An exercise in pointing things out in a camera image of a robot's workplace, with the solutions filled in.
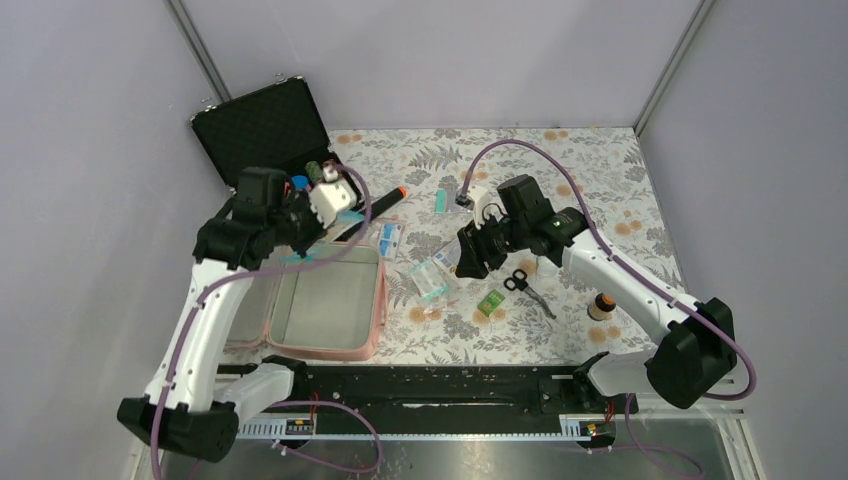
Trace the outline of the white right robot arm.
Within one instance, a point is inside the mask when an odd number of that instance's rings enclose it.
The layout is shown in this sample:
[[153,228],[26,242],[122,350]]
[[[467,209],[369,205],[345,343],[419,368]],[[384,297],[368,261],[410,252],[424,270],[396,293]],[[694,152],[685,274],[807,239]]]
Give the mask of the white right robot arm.
[[[472,213],[457,233],[457,277],[484,279],[509,254],[528,250],[610,297],[654,344],[642,352],[602,352],[580,365],[573,396],[583,410],[597,412],[614,396],[638,393],[655,393],[687,409],[736,366],[737,354],[729,344],[734,338],[732,313],[721,300],[701,302],[630,265],[602,234],[591,230],[580,210],[555,210],[528,175],[502,183],[497,194],[496,204],[478,186],[456,197]],[[493,205],[495,213],[488,210]]]

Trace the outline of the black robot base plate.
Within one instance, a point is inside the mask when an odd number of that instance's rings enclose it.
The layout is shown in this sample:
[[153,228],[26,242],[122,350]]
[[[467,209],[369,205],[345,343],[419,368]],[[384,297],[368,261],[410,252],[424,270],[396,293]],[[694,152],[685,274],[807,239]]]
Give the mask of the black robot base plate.
[[437,438],[591,440],[601,424],[638,412],[626,395],[603,397],[570,366],[307,365],[284,407],[269,407],[242,439]]

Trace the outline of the plastic bag of band-aids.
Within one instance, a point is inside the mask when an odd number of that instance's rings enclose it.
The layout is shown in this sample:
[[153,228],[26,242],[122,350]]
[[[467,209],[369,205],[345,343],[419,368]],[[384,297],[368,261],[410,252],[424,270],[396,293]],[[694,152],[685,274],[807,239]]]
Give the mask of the plastic bag of band-aids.
[[419,292],[423,306],[435,309],[447,302],[452,286],[432,259],[416,265],[408,275]]

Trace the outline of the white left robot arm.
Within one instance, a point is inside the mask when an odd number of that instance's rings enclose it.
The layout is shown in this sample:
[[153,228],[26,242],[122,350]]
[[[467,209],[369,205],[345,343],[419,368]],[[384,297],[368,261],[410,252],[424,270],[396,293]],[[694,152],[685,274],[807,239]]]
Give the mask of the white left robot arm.
[[281,366],[259,367],[230,389],[214,388],[218,355],[261,265],[279,246],[304,256],[357,196],[337,178],[298,190],[282,170],[249,167],[234,196],[199,229],[183,311],[168,350],[140,397],[117,420],[152,449],[222,460],[239,427],[272,398],[288,411],[309,401],[307,380]]

